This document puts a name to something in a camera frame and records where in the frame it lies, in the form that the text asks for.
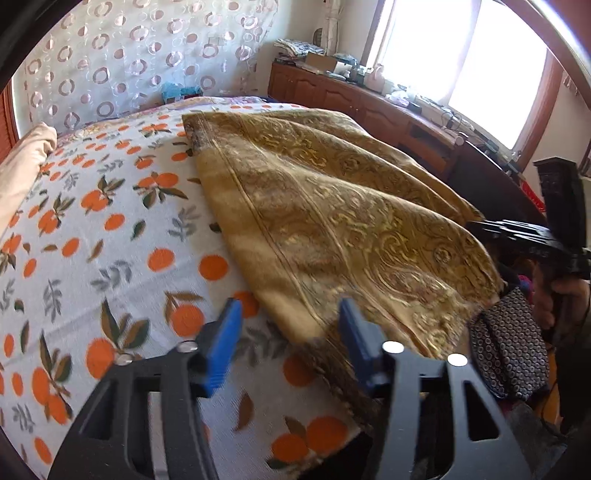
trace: folded cloth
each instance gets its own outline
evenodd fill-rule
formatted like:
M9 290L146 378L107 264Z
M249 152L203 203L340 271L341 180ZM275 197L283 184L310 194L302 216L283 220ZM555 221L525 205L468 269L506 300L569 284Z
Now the folded cloth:
M317 53L318 55L324 54L323 48L300 40L285 40L283 38L278 38L273 45L284 48L291 57L305 57L309 52Z
M360 420L374 410L337 332L342 297L390 339L442 358L502 288L484 247L461 227L482 218L478 211L346 115L212 112L183 121L250 288Z

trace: red object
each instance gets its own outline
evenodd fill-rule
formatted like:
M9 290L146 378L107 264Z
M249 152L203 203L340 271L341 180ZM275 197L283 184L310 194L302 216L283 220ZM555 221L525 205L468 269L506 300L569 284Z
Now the red object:
M534 205L540 212L546 213L546 205L544 202L542 202L542 200L540 200L540 197L535 194L535 192L531 189L530 184L525 180L521 180L521 190L532 202L534 202Z

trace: dark patterned fabric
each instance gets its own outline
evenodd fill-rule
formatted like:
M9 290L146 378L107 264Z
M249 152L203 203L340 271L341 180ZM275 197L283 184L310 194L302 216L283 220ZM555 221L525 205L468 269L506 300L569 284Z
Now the dark patterned fabric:
M473 361L497 397L527 400L546 385L548 354L518 288L472 321L470 340Z

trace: bright window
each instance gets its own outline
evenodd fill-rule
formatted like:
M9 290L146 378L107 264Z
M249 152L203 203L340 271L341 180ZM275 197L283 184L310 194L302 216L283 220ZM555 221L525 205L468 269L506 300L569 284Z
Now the bright window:
M522 19L495 0L395 0L381 24L370 61L386 78L515 148L547 52Z

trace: box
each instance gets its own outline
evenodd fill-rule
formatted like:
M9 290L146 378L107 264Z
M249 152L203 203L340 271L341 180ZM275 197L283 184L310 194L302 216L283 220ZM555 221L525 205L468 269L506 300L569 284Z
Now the box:
M316 53L309 52L306 55L306 65L314 67L321 72L333 72L335 70L337 59L334 57L327 57L325 55L318 55Z

